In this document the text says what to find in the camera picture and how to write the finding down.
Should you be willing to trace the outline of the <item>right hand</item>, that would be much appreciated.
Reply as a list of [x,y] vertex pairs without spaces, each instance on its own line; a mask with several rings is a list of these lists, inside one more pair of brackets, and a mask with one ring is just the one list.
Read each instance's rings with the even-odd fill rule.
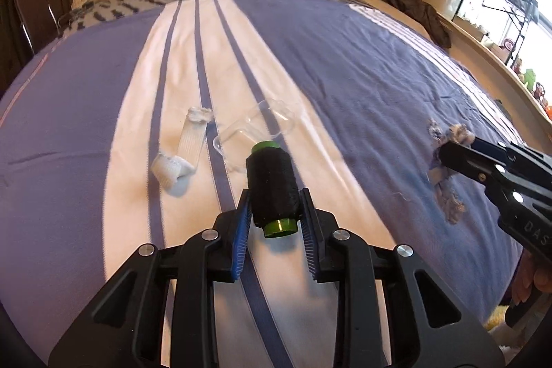
[[540,292],[551,293],[551,265],[524,250],[511,286],[514,304],[517,306],[526,302],[533,287]]

